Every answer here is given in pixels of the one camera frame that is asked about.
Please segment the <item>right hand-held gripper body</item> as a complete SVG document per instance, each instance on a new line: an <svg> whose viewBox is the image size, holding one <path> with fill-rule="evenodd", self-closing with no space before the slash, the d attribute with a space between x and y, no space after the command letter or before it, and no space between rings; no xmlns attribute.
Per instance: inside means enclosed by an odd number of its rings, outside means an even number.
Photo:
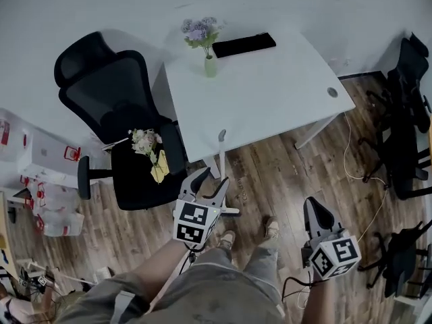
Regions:
<svg viewBox="0 0 432 324"><path fill-rule="evenodd" d="M346 229L309 240L301 255L304 267L310 267L318 280L344 275L362 258L356 237Z"/></svg>

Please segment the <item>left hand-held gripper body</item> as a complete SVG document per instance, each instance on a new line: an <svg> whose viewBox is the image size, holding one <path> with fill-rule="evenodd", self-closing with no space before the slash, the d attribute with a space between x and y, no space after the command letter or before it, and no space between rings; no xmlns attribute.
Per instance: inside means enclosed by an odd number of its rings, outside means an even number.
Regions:
<svg viewBox="0 0 432 324"><path fill-rule="evenodd" d="M215 229L221 208L220 196L179 195L173 210L173 239L184 242L188 248L201 249Z"/></svg>

